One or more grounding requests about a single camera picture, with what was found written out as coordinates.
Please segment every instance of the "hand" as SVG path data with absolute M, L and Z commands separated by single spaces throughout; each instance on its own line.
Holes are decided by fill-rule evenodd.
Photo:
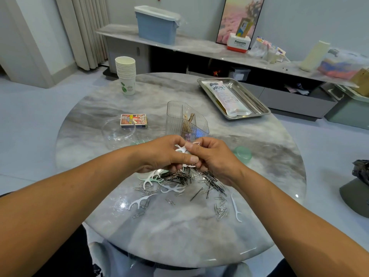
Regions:
M 186 141 L 178 135 L 167 135 L 153 141 L 135 145 L 140 160 L 136 172 L 146 173 L 157 169 L 165 169 L 176 172 L 182 169 L 182 164 L 194 165 L 199 162 L 195 155 L 177 152 L 175 145 L 183 147 Z
M 200 158 L 196 168 L 202 172 L 209 170 L 222 183 L 234 186 L 236 178 L 245 167 L 242 162 L 231 152 L 224 141 L 202 137 L 195 141 L 200 144 L 186 143 L 186 149 Z

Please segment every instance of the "round table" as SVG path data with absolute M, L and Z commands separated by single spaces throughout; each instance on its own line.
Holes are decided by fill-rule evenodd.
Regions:
M 136 94 L 125 96 L 119 81 L 84 97 L 65 118 L 57 138 L 56 161 L 59 172 L 66 171 L 108 152 L 101 126 L 122 113 L 147 114 L 148 128 L 137 129 L 139 139 L 165 134 L 166 108 L 171 100 L 182 101 L 208 121 L 210 136 L 224 140 L 234 149 L 251 149 L 248 167 L 268 178 L 302 204 L 306 174 L 300 152 L 277 118 L 270 114 L 236 121 L 224 119 L 197 83 L 198 77 L 177 73 L 140 74 Z M 143 216 L 133 219 L 141 197 L 137 174 L 124 180 L 86 219 L 86 223 L 109 242 L 143 259 L 178 267 L 208 267 L 236 263 L 256 256 L 274 245 L 259 219 L 243 197 L 228 188 L 229 216 L 217 221 L 214 197 L 218 192 L 198 194 L 204 184 L 192 183 L 184 195 L 174 192 L 150 197 Z M 239 214 L 235 218 L 231 194 Z M 175 206 L 168 204 L 171 199 Z

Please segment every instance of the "black plastic bag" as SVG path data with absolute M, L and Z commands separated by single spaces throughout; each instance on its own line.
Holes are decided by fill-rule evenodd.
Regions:
M 353 165 L 355 167 L 353 168 L 352 174 L 369 186 L 369 160 L 358 159 L 353 162 Z

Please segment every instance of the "framed picture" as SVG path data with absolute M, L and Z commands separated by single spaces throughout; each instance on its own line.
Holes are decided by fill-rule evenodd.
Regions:
M 242 37 L 252 39 L 263 3 L 264 0 L 226 0 L 216 42 L 226 45 L 230 33 L 240 32 Z

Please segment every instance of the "marble table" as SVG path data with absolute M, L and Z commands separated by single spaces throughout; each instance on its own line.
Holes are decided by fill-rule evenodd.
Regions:
M 64 120 L 57 138 L 59 172 L 107 153 L 101 126 L 121 113 L 145 113 L 148 129 L 138 129 L 139 139 L 165 133 L 166 107 L 182 101 L 208 120 L 210 135 L 223 139 L 233 149 L 251 149 L 248 166 L 265 176 L 298 203 L 304 202 L 306 174 L 300 152 L 292 137 L 274 115 L 236 121 L 224 119 L 199 87 L 198 77 L 176 73 L 141 74 L 136 77 L 136 94 L 125 96 L 114 81 L 84 97 Z M 218 192 L 190 198 L 203 183 L 188 185 L 184 195 L 174 192 L 151 197 L 145 215 L 133 219 L 136 207 L 128 206 L 141 197 L 133 190 L 141 181 L 137 174 L 123 181 L 86 219 L 86 223 L 109 242 L 143 259 L 178 267 L 207 267 L 236 263 L 260 254 L 274 245 L 246 201 L 233 188 L 227 191 L 229 216 L 216 220 L 214 197 Z M 231 194 L 242 223 L 235 218 Z M 171 199 L 175 206 L 168 204 Z
M 180 31 L 177 32 L 176 41 L 174 45 L 164 45 L 162 43 L 140 38 L 138 36 L 137 25 L 108 24 L 103 28 L 100 28 L 97 31 L 97 33 L 107 37 L 113 37 L 137 43 L 144 43 L 150 46 L 157 46 L 161 48 L 171 49 L 173 51 L 186 52 L 194 55 L 224 60 L 237 64 L 270 70 L 274 72 L 290 74 L 302 78 L 320 80 L 322 82 L 335 83 L 353 88 L 358 87 L 353 82 L 344 79 L 328 77 L 320 73 L 319 71 L 316 72 L 302 71 L 298 67 L 300 64 L 300 62 L 298 61 L 283 62 L 283 63 L 277 62 L 275 64 L 267 64 L 263 60 L 253 58 L 247 53 L 230 51 L 226 48 L 225 45 L 181 35 Z

